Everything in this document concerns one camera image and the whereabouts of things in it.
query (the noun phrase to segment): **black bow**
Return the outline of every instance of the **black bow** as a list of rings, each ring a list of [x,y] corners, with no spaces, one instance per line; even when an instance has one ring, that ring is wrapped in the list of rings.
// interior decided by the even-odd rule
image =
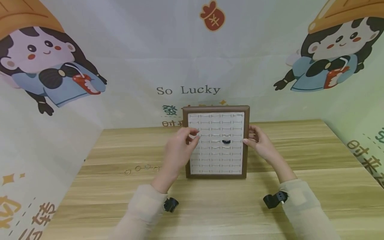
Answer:
[[[335,69],[339,69],[339,68],[342,68],[344,65],[345,65],[345,61],[343,61],[342,59],[340,58],[345,58],[347,59],[348,61],[351,59],[350,56],[342,56],[342,57],[339,57],[335,60],[333,60],[332,62],[330,62],[329,60],[327,59],[322,59],[322,60],[319,60],[315,63],[313,63],[310,68],[308,69],[307,73],[306,73],[306,76],[307,77],[313,77],[313,76],[316,76],[317,74],[321,73],[322,71],[325,70],[325,67],[327,66],[328,63],[331,63],[329,65],[329,67],[327,68],[327,70],[330,72],[332,70],[335,70]]]
[[[80,74],[72,63],[64,63],[60,69],[47,68],[39,73],[40,82],[49,89],[55,89],[63,83],[63,77],[73,77]]]

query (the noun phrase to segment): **finger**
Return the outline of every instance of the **finger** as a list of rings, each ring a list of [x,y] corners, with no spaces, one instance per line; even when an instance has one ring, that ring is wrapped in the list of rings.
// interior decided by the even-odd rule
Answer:
[[[258,135],[263,134],[263,130],[260,127],[256,126],[256,125],[250,125],[249,126],[249,131],[253,131],[253,133],[258,134]]]
[[[250,138],[250,139],[253,139],[253,140],[255,140],[256,142],[259,142],[259,136],[257,136],[256,134],[254,134],[254,135],[249,135],[248,136],[248,138]]]
[[[247,139],[247,138],[244,138],[244,139],[243,139],[243,143],[244,143],[245,145],[247,145],[247,146],[253,148],[253,149],[256,148],[256,144],[257,144],[257,142],[256,142],[255,140],[253,140],[253,139],[249,139],[249,138],[248,138],[248,139]]]
[[[197,146],[198,143],[199,143],[199,140],[200,140],[200,136],[197,136],[197,137],[195,137],[195,138],[192,140],[192,142],[189,143],[188,147],[189,147],[189,149],[190,149],[191,152],[196,148],[196,146]]]
[[[193,141],[193,138],[191,138],[190,136],[188,136],[187,137],[187,142],[188,142],[188,144],[190,143],[190,142],[192,142]]]
[[[187,136],[189,136],[189,135],[195,136],[198,132],[199,132],[199,130],[197,130],[196,128],[183,127],[183,128],[178,130],[177,134],[180,136],[183,136],[183,138],[186,139]]]

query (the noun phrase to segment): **sheer beige sleeve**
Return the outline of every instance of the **sheer beige sleeve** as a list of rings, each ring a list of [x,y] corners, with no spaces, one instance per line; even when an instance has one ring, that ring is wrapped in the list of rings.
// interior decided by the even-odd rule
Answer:
[[[320,202],[306,182],[300,179],[284,182],[280,191],[288,193],[283,209],[300,240],[340,239]]]
[[[141,185],[128,204],[128,210],[109,240],[147,239],[164,212],[167,194],[161,194],[151,185]]]

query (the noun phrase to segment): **white velvet insert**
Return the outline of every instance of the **white velvet insert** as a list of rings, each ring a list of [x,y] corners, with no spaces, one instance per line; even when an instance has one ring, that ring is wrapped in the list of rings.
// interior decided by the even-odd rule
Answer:
[[[190,159],[191,174],[242,174],[244,112],[189,113],[188,126],[200,130]]]

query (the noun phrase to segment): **wooden frame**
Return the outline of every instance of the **wooden frame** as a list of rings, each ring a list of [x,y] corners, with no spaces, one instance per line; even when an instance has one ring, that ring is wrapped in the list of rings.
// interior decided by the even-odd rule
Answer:
[[[190,113],[218,113],[218,112],[244,112],[244,138],[249,136],[250,107],[239,106],[207,106],[207,107],[184,107],[183,127],[188,127],[188,114]],[[190,161],[185,166],[187,178],[190,179],[245,179],[247,177],[248,146],[243,143],[242,174],[191,174]]]

